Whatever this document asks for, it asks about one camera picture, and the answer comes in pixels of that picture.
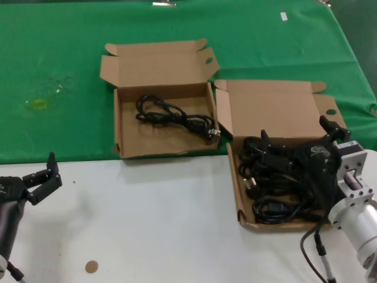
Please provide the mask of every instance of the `box flap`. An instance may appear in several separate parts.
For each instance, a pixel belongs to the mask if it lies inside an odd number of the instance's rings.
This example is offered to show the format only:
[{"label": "box flap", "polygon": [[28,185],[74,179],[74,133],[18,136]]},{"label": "box flap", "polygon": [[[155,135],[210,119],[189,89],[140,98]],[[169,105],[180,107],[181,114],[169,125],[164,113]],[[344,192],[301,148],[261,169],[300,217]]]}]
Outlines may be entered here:
[{"label": "box flap", "polygon": [[280,139],[325,133],[311,82],[216,80],[215,86],[219,122],[234,137],[260,136],[262,129]]},{"label": "box flap", "polygon": [[219,64],[207,40],[147,44],[106,44],[100,77],[117,87],[206,82]]}]

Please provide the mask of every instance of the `black power cord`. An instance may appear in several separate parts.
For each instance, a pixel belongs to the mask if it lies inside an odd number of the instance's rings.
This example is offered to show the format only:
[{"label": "black power cord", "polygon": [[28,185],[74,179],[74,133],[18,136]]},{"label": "black power cord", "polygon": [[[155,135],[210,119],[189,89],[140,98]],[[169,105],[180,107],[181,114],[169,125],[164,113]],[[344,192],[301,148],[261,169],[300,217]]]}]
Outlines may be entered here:
[{"label": "black power cord", "polygon": [[[166,113],[145,112],[144,104],[153,102],[160,106]],[[190,132],[201,136],[207,141],[214,141],[218,138],[220,131],[215,129],[214,120],[208,115],[196,114],[187,115],[181,108],[166,103],[161,97],[153,94],[142,96],[136,101],[136,119],[151,124],[180,124]]]},{"label": "black power cord", "polygon": [[[319,210],[319,205],[313,190],[303,179],[301,168],[293,166],[287,174],[265,165],[265,152],[260,143],[260,138],[247,137],[239,150],[241,164],[238,171],[239,175],[245,178],[248,197],[254,200],[252,208],[255,221],[267,225],[290,222],[298,218],[310,222],[320,221],[322,217],[314,212]],[[290,154],[286,149],[275,151],[280,155]],[[297,202],[276,198],[287,195],[294,196]]]}]

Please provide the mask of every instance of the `power cord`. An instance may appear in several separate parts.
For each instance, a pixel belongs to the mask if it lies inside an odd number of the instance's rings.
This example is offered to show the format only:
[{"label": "power cord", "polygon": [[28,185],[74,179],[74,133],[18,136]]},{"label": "power cord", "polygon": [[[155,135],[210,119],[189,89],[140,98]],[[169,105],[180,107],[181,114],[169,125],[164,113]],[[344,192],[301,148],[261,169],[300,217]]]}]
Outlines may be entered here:
[{"label": "power cord", "polygon": [[[160,106],[166,113],[145,112],[144,104],[153,102]],[[203,137],[207,141],[214,141],[219,137],[220,131],[214,128],[214,120],[208,115],[187,115],[181,108],[166,103],[161,97],[153,94],[142,96],[136,101],[136,119],[151,124],[180,124],[190,132]]]},{"label": "power cord", "polygon": [[[311,187],[303,180],[300,167],[293,167],[287,174],[266,166],[260,142],[260,138],[248,137],[239,151],[241,163],[238,172],[244,177],[247,196],[254,200],[252,209],[255,221],[267,225],[290,222],[297,218],[320,221],[322,217],[315,213],[319,205]],[[276,198],[287,195],[294,196],[297,202]]]}]

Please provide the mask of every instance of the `open cardboard box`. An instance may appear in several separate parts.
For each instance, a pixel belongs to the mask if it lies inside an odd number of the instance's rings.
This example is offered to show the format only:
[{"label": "open cardboard box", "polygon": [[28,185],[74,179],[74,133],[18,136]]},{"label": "open cardboard box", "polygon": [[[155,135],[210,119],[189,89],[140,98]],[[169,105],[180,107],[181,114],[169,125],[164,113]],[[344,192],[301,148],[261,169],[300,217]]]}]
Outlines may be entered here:
[{"label": "open cardboard box", "polygon": [[326,134],[319,124],[320,115],[345,127],[333,97],[314,94],[325,90],[326,84],[267,80],[216,80],[214,84],[219,123],[233,135],[233,145],[227,144],[227,149],[240,224],[280,231],[306,230],[313,226],[300,220],[278,225],[256,223],[253,200],[247,197],[243,178],[238,174],[237,153],[245,137],[260,137],[261,130],[266,130],[272,142],[290,146],[319,139]]},{"label": "open cardboard box", "polygon": [[[207,40],[147,44],[106,44],[111,55],[102,56],[100,77],[114,90],[115,143],[121,158],[183,154],[216,150],[219,140],[208,143],[180,125],[153,126],[135,118],[135,102],[155,94],[187,114],[212,116],[219,129],[217,110],[207,82],[219,64]],[[150,104],[148,111],[163,112]]]}]

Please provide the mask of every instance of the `cable connector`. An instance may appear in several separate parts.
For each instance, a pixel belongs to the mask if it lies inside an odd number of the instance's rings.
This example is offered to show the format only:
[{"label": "cable connector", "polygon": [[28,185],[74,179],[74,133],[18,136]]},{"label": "cable connector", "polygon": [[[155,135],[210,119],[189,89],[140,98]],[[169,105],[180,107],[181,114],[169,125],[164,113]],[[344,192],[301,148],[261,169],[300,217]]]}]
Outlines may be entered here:
[{"label": "cable connector", "polygon": [[249,198],[258,199],[262,196],[263,192],[253,177],[250,178],[250,181],[243,179],[243,182],[246,185],[246,194]]},{"label": "cable connector", "polygon": [[6,268],[12,275],[14,280],[21,283],[28,283],[28,281],[25,279],[24,274],[18,268],[15,268],[10,261],[8,261],[8,266]]},{"label": "cable connector", "polygon": [[277,203],[277,202],[269,202],[267,204],[267,211],[269,213],[277,214],[277,213],[285,213],[288,212],[289,209],[287,206],[285,206],[282,203]]},{"label": "cable connector", "polygon": [[326,255],[326,249],[320,239],[319,233],[314,234],[314,241],[316,242],[316,249],[317,249],[318,255],[319,256]]},{"label": "cable connector", "polygon": [[208,131],[208,134],[212,134],[212,135],[217,136],[217,137],[220,137],[220,133],[221,133],[221,131],[216,130],[216,129],[210,129]]}]

